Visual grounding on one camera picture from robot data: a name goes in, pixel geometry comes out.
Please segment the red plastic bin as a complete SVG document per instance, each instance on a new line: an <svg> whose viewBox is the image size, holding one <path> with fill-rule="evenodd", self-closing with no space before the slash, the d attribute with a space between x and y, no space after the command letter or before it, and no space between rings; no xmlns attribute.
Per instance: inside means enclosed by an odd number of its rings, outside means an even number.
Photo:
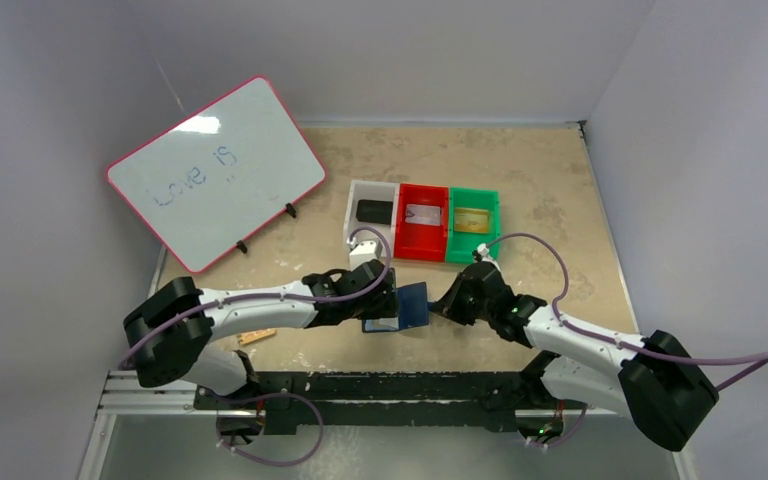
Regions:
<svg viewBox="0 0 768 480"><path fill-rule="evenodd" d="M440 206L442 225L433 227L406 223L404 214L407 204ZM396 208L395 256L406 260L443 262L449 228L448 207L448 187L401 183Z"/></svg>

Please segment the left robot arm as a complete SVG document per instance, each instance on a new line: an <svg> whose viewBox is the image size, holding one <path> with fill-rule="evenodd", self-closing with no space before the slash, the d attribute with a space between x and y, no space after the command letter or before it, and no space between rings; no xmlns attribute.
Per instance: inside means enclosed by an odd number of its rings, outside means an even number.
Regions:
<svg viewBox="0 0 768 480"><path fill-rule="evenodd" d="M124 319L129 349L119 367L134 370L144 388L187 381L244 409L257 399L256 373L246 354L225 351L217 341L262 329L330 327L397 314L395 271L379 260L263 289L199 288L192 278L180 277Z"/></svg>

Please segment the white plastic bin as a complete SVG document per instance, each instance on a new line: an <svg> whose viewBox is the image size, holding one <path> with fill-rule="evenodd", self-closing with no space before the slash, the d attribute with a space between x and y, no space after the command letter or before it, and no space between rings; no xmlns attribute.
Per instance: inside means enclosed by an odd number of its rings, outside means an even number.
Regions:
<svg viewBox="0 0 768 480"><path fill-rule="evenodd" d="M395 231L400 184L354 179L350 183L343 222L343 244L349 251L350 234L359 227L378 231L395 252Z"/></svg>

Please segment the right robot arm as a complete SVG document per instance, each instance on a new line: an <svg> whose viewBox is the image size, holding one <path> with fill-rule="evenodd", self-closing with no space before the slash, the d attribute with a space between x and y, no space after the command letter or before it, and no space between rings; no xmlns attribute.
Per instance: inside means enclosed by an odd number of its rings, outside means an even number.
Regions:
<svg viewBox="0 0 768 480"><path fill-rule="evenodd" d="M515 293L490 262L467 266L430 309L461 325L485 321L502 339L537 349L520 373L529 404L556 399L611 411L669 451L684 449L719 400L673 335L624 334L557 314L546 300Z"/></svg>

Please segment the blue leather card holder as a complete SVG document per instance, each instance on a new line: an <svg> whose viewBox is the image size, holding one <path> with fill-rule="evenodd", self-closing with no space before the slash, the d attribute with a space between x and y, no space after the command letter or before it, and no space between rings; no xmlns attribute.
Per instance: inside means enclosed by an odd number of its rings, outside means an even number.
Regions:
<svg viewBox="0 0 768 480"><path fill-rule="evenodd" d="M389 333L425 327L430 324L430 307L426 282L401 286L397 289L399 303L396 317L364 320L361 331L365 334Z"/></svg>

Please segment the green plastic bin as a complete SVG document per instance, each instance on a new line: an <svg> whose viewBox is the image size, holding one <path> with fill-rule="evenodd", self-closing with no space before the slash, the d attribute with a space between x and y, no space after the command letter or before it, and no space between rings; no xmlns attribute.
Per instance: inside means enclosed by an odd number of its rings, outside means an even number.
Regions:
<svg viewBox="0 0 768 480"><path fill-rule="evenodd" d="M497 191L450 187L448 209L448 263L471 263L480 244L489 245L502 235Z"/></svg>

